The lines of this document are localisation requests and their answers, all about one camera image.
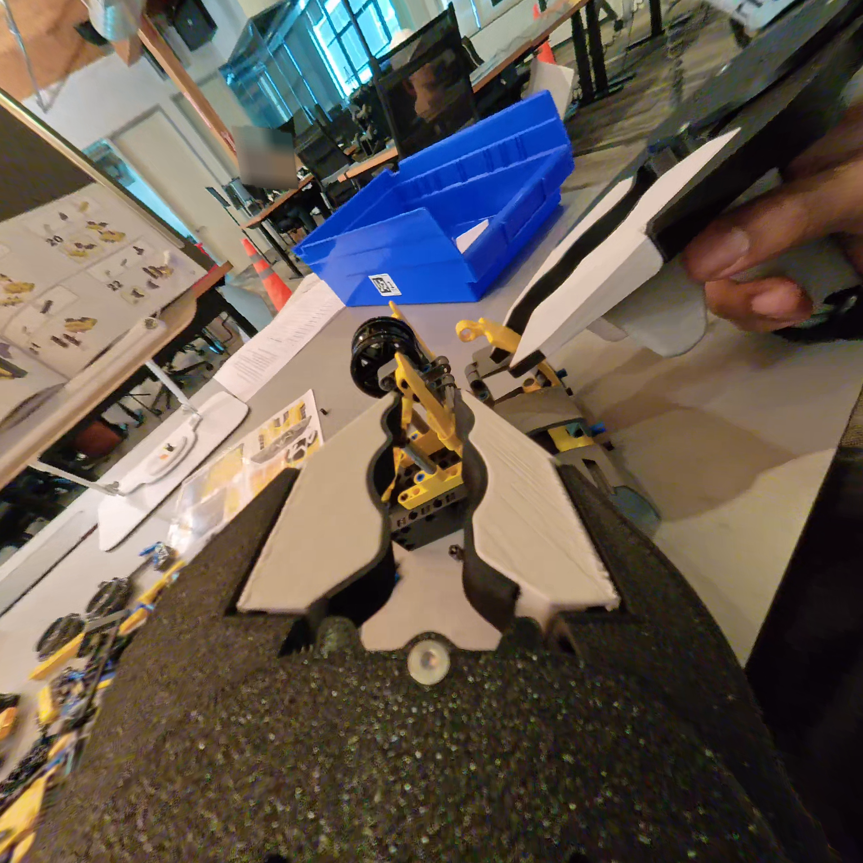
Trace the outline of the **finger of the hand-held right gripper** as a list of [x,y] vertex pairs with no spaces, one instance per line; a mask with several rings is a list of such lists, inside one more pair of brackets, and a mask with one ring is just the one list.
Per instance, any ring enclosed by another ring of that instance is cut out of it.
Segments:
[[658,274],[667,260],[648,232],[651,221],[718,157],[731,128],[678,159],[667,148],[611,185],[545,260],[507,314],[520,333],[508,371],[523,374],[554,354],[620,301]]
[[573,224],[507,312],[503,326],[520,341],[495,347],[507,366],[533,366],[564,347],[642,285],[642,228],[631,212],[636,178],[612,184]]

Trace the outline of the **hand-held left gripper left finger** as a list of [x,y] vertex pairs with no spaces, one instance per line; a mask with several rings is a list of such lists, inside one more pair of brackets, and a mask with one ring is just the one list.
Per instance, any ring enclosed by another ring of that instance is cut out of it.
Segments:
[[240,594],[240,613],[360,627],[395,583],[389,504],[397,396],[374,401],[305,461]]

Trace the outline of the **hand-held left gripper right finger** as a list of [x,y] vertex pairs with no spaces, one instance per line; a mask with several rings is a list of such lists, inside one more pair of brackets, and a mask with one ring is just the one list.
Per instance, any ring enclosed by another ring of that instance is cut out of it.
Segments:
[[499,632],[517,618],[543,632],[562,613],[618,610],[620,595],[552,456],[462,395],[467,492],[463,589]]

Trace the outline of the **yellow brick vehicle model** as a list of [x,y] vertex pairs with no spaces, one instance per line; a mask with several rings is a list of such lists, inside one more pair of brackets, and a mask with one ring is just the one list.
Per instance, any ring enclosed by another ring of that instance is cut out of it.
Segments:
[[467,489],[455,415],[458,394],[476,397],[557,463],[578,469],[640,529],[656,531],[658,509],[611,458],[613,446],[605,427],[588,423],[565,381],[565,371],[541,361],[514,389],[495,398],[488,379],[508,369],[520,336],[486,318],[463,319],[456,327],[459,340],[480,338],[487,347],[475,352],[465,368],[467,388],[461,391],[449,359],[426,345],[393,301],[389,309],[387,316],[370,318],[356,330],[351,378],[369,396],[399,394],[394,478],[382,499],[400,547],[416,550],[452,534],[463,523]]

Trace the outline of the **person's right hand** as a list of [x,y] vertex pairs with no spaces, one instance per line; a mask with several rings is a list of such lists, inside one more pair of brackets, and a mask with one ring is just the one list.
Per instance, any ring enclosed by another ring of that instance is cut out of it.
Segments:
[[861,340],[861,288],[817,313],[783,275],[742,274],[788,250],[834,236],[857,273],[862,268],[862,103],[853,103],[823,138],[786,167],[781,187],[728,210],[683,252],[688,275],[718,318],[754,333],[780,332],[805,343]]

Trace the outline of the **yellow black sticker sheet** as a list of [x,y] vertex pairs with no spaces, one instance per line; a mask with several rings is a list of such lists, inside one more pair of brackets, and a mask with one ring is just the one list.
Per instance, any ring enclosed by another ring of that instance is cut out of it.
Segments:
[[314,394],[284,406],[181,486],[167,545],[190,559],[286,469],[324,444]]

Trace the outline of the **white book stand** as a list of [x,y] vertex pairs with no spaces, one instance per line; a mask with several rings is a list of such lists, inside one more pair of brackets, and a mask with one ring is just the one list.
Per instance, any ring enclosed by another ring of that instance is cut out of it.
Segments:
[[[2,485],[30,467],[100,493],[98,539],[100,549],[106,552],[135,532],[241,426],[249,407],[226,393],[217,393],[195,406],[154,362],[156,354],[189,326],[203,290],[218,281],[206,256],[6,92],[2,92],[1,103],[1,225],[2,221],[97,183],[125,200],[171,243],[209,268],[203,278],[157,314],[130,329],[54,396],[16,425],[2,427]],[[135,468],[105,484],[80,479],[42,461],[51,445],[142,367],[173,389],[186,417],[177,427],[162,432]]]

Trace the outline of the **blue plastic bin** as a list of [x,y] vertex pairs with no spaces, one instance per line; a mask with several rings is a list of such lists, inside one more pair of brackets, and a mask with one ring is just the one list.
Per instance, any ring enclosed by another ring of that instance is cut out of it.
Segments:
[[[551,217],[573,169],[540,91],[383,171],[295,253],[347,307],[476,302]],[[460,254],[454,238],[485,218]]]

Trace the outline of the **printed paper sheet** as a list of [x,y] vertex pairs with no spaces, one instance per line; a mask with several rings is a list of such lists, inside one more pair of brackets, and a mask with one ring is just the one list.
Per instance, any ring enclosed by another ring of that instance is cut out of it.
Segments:
[[275,318],[221,366],[214,381],[248,402],[343,308],[326,282],[307,275]]

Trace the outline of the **pile of brick parts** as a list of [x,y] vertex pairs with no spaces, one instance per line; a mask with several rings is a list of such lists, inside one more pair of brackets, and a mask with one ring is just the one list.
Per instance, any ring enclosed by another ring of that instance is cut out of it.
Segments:
[[10,765],[2,752],[1,859],[24,861],[41,818],[63,795],[81,761],[118,665],[157,600],[185,562],[163,543],[142,565],[98,585],[84,610],[52,621],[35,645],[29,695],[2,693],[2,746],[15,735]]

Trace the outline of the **orange traffic cone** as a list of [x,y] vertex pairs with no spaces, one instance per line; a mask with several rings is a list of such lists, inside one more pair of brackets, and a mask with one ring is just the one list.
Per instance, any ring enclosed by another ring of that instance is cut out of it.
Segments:
[[275,311],[282,311],[287,302],[293,296],[292,289],[286,285],[286,282],[279,275],[277,275],[266,256],[263,255],[248,238],[243,238],[242,244],[247,256],[250,258],[256,274],[266,290],[269,300],[275,308]]

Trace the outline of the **instruction booklet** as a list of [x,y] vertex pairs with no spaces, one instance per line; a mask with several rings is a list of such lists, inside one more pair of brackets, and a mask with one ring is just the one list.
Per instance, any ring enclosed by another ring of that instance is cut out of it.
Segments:
[[208,270],[98,183],[2,221],[2,427]]

